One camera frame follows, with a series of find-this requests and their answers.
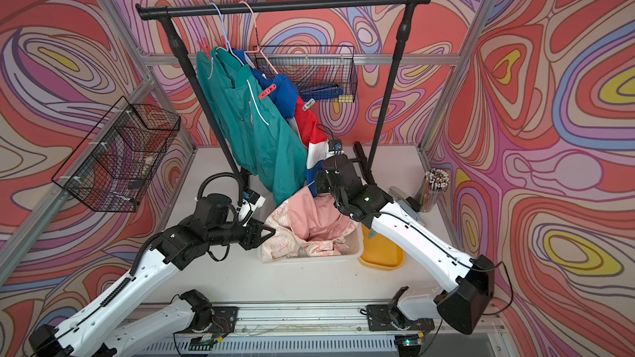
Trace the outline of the green jacket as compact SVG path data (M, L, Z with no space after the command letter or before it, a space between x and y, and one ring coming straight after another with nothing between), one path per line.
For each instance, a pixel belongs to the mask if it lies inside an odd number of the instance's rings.
M304 187L308 151L252 68L216 47L197 53L198 81L236 163L256 175L276 205Z

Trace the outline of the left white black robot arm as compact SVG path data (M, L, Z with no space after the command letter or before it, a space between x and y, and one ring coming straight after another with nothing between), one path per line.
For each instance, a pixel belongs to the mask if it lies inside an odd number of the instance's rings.
M224 337L234 325L192 289L167 307L131 324L124 320L158 287L213 246L255 249L275 230L254 215L265 198L246 188L242 177L223 172L201 183L192 215L144 242L132 267L105 292L56 326L42 325L29 336L34 356L134 356L179 332Z

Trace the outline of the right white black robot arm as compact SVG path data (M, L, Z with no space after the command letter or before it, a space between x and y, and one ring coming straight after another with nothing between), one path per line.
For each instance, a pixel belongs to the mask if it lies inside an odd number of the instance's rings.
M397 328L420 319L440 318L471 335L494 297L494 263L473 258L435 236L385 191L364 184L344 154L333 155L317 173L316 190L330 193L343 216L384 236L412 257L436 280L422 289L403 286L388 305Z

